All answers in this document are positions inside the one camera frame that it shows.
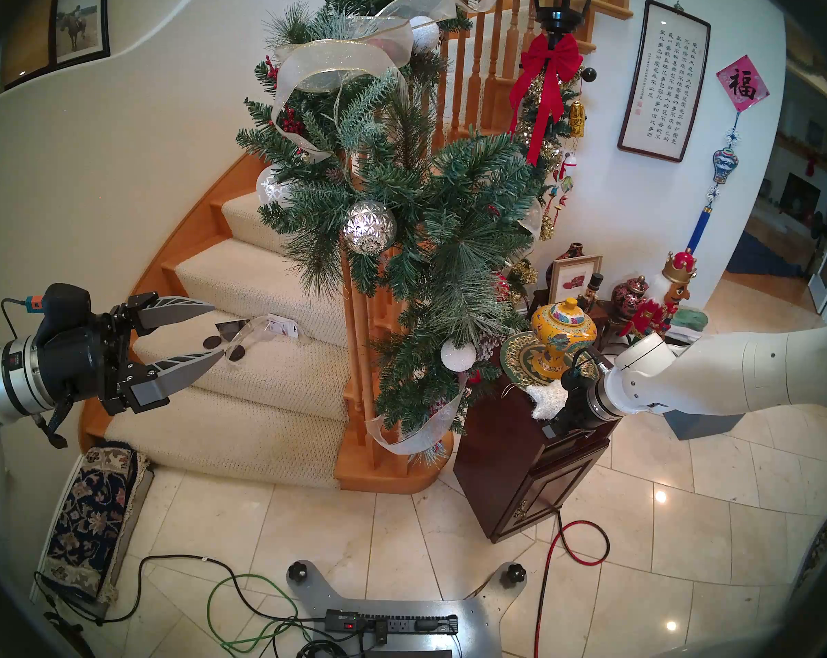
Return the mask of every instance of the cabinet door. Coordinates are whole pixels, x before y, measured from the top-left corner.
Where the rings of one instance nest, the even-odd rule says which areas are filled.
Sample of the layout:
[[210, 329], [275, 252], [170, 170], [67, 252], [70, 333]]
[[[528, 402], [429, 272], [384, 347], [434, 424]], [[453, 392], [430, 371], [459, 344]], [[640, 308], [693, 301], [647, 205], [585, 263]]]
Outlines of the cabinet door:
[[554, 509], [562, 506], [607, 447], [608, 439], [587, 454], [567, 457], [565, 462], [561, 460], [532, 472], [520, 486], [518, 497], [510, 507], [511, 513], [506, 514], [493, 541], [497, 542], [552, 516]]

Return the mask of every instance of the marble floor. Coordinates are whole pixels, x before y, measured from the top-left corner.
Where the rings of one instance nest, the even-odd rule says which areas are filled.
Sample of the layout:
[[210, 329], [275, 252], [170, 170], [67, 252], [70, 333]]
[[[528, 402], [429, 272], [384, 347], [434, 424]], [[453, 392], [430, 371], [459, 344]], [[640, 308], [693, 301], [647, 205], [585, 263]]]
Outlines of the marble floor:
[[[710, 332], [819, 324], [802, 308], [727, 281], [707, 311]], [[136, 569], [150, 553], [208, 555], [281, 588], [289, 564], [309, 559], [345, 597], [384, 599], [463, 598], [498, 565], [516, 560], [529, 582], [501, 623], [502, 648], [508, 658], [529, 658], [554, 524], [545, 521], [490, 544], [452, 473], [454, 460], [438, 482], [414, 496], [258, 484], [157, 467], [110, 617], [132, 606]], [[691, 441], [677, 440], [656, 415], [627, 418], [563, 515], [600, 524], [612, 547], [595, 567], [555, 550], [542, 658], [649, 656], [769, 624], [782, 613], [802, 556], [827, 515], [827, 410], [786, 406], [750, 413], [728, 434]], [[573, 551], [601, 554], [598, 535], [580, 526], [567, 533]], [[94, 653], [226, 656], [206, 618], [207, 597], [225, 572], [190, 560], [149, 561], [144, 572], [131, 619], [85, 628]], [[249, 602], [263, 612], [290, 613], [266, 583], [250, 578], [246, 587]], [[214, 594], [211, 621], [225, 639], [255, 637], [264, 624], [229, 585]], [[285, 633], [279, 655], [293, 658], [302, 644], [299, 633]]]

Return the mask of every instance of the crown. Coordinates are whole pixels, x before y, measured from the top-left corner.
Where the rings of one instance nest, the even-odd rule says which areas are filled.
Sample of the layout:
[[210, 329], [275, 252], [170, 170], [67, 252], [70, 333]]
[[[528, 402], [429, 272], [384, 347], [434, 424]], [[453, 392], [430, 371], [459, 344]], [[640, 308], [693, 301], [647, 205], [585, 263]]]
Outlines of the crown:
[[675, 256], [667, 254], [666, 264], [664, 265], [664, 277], [672, 282], [679, 282], [681, 284], [688, 284], [691, 279], [697, 276], [697, 267], [695, 264], [697, 260], [691, 254], [691, 250], [687, 249], [684, 252], [679, 252]]

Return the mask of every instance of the wooden cabinet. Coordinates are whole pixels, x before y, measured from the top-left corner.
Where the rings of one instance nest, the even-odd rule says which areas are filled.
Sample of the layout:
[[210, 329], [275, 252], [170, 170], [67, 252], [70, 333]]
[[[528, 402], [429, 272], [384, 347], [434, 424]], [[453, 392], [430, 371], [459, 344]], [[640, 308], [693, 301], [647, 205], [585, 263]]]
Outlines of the wooden cabinet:
[[[503, 375], [498, 384], [503, 391], [509, 381]], [[465, 419], [454, 473], [492, 542], [552, 519], [608, 448], [616, 424], [556, 434], [532, 409], [514, 387], [504, 398], [481, 399]]]

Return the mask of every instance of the carpeted stair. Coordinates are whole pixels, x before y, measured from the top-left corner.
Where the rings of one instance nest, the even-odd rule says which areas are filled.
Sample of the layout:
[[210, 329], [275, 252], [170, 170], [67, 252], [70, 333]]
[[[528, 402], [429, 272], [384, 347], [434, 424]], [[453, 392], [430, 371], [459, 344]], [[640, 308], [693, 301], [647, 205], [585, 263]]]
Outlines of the carpeted stair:
[[275, 313], [294, 318], [313, 341], [285, 337], [222, 360], [196, 384], [147, 414], [117, 415], [105, 436], [155, 462], [217, 476], [336, 487], [335, 459], [346, 426], [349, 379], [341, 299], [305, 296], [280, 254], [282, 236], [261, 223], [255, 193], [222, 207], [233, 238], [177, 266], [189, 296], [217, 310], [136, 340], [143, 362], [203, 349], [215, 323]]

